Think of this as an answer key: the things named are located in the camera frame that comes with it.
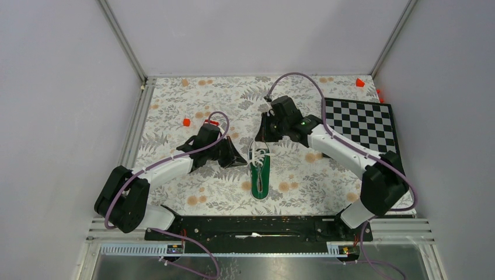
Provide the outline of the white shoelace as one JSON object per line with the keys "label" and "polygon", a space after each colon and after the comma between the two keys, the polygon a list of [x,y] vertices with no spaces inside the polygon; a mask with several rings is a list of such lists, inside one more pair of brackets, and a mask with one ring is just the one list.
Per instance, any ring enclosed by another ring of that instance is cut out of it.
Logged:
{"label": "white shoelace", "polygon": [[248,162],[254,166],[262,166],[268,157],[275,156],[271,152],[269,146],[265,142],[258,142],[253,140],[248,149]]}

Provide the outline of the green white sneaker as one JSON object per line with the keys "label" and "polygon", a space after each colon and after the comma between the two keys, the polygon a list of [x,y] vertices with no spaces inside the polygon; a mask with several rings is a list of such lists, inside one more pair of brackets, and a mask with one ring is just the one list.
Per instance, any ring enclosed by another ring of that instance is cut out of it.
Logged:
{"label": "green white sneaker", "polygon": [[270,166],[271,157],[268,157],[262,166],[254,167],[249,163],[251,194],[257,200],[263,200],[268,196]]}

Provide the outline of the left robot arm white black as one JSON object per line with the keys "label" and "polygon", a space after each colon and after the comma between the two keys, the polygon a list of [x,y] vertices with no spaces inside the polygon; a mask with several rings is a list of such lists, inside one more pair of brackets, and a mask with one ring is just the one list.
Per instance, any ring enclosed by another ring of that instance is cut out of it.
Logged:
{"label": "left robot arm white black", "polygon": [[180,222],[167,207],[149,204],[149,193],[209,161],[218,162],[222,168],[247,164],[230,137],[223,135],[222,129],[214,124],[203,124],[197,135],[176,149],[170,158],[141,170],[120,165],[111,171],[94,204],[95,212],[105,218],[108,227],[123,233],[157,228],[164,238],[173,240],[181,232]]}

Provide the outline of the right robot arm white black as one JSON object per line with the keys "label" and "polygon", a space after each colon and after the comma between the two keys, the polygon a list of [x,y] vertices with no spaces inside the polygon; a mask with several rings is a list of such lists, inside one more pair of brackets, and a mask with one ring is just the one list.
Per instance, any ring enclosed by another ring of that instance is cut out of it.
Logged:
{"label": "right robot arm white black", "polygon": [[396,153],[379,153],[345,138],[320,117],[302,115],[288,96],[275,99],[271,109],[261,114],[255,140],[268,143],[283,137],[329,156],[361,179],[359,199],[337,215],[334,231],[342,240],[355,236],[365,221],[392,210],[410,190]]}

